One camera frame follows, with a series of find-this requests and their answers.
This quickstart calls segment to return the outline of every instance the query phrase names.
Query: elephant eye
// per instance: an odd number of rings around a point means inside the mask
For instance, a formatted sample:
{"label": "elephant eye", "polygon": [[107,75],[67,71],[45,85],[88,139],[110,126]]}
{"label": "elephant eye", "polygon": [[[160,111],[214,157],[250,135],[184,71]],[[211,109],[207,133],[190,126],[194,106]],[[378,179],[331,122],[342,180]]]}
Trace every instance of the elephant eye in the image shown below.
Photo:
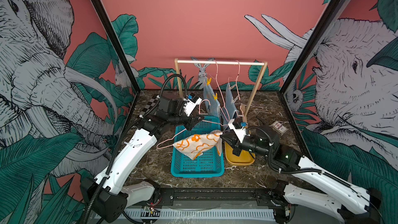
{"label": "elephant eye", "polygon": [[354,70],[355,73],[357,73],[357,67],[358,67],[358,62],[354,61],[354,63],[352,63],[352,69]]}
{"label": "elephant eye", "polygon": [[17,14],[17,12],[19,12],[19,8],[18,8],[17,4],[14,3],[13,0],[8,0],[8,3],[10,4],[11,9],[15,12],[15,14]]}

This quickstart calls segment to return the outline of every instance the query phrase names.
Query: elephant ear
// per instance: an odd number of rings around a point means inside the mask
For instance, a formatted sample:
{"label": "elephant ear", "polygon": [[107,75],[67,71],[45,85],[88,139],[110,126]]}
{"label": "elephant ear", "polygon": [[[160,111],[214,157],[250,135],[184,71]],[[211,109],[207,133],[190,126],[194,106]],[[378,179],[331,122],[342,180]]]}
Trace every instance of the elephant ear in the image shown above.
{"label": "elephant ear", "polygon": [[70,44],[73,9],[69,0],[22,0],[49,47],[61,58]]}
{"label": "elephant ear", "polygon": [[366,67],[372,65],[380,65],[398,71],[398,37],[384,46],[367,64]]}

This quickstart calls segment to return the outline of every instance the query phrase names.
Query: ventilation grille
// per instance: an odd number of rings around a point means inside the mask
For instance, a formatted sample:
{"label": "ventilation grille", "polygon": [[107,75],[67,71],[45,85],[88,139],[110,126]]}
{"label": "ventilation grille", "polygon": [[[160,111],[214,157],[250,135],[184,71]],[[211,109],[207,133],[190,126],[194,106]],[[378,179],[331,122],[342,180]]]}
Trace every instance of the ventilation grille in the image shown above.
{"label": "ventilation grille", "polygon": [[245,220],[275,220],[272,209],[209,209],[209,210],[195,210],[195,209],[162,209],[160,212],[154,212],[151,215],[142,209],[125,209],[128,216],[133,219],[245,219]]}

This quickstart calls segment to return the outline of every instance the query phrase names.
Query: rabbit ear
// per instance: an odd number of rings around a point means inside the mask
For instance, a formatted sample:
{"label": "rabbit ear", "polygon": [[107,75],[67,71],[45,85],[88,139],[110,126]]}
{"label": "rabbit ear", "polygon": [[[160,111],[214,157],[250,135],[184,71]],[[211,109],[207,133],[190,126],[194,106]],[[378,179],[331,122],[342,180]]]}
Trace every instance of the rabbit ear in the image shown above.
{"label": "rabbit ear", "polygon": [[[208,61],[214,61],[214,57],[207,59]],[[206,68],[207,66],[209,66],[210,64],[204,64],[203,67]]]}
{"label": "rabbit ear", "polygon": [[[199,61],[198,59],[196,59],[195,57],[191,56],[191,60],[192,61]],[[197,68],[201,68],[200,63],[194,63],[195,67]]]}

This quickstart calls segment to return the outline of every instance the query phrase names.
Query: blue cloth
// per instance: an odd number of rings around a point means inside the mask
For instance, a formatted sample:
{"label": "blue cloth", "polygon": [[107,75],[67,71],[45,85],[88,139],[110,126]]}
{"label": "blue cloth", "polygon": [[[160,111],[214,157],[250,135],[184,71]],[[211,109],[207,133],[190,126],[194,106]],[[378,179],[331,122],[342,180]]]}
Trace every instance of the blue cloth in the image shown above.
{"label": "blue cloth", "polygon": [[220,102],[218,100],[214,99],[214,96],[216,94],[214,93],[213,89],[211,88],[210,85],[205,85],[203,87],[203,99],[208,99],[210,102],[205,101],[206,104],[206,112],[215,117],[220,117]]}
{"label": "blue cloth", "polygon": [[224,124],[228,123],[228,119],[227,119],[228,115],[229,115],[229,118],[232,119],[232,118],[237,118],[238,113],[239,112],[236,109],[234,98],[232,96],[231,85],[228,82],[228,84],[226,86],[226,90],[225,90],[225,106],[222,108],[222,113],[221,113],[223,123]]}

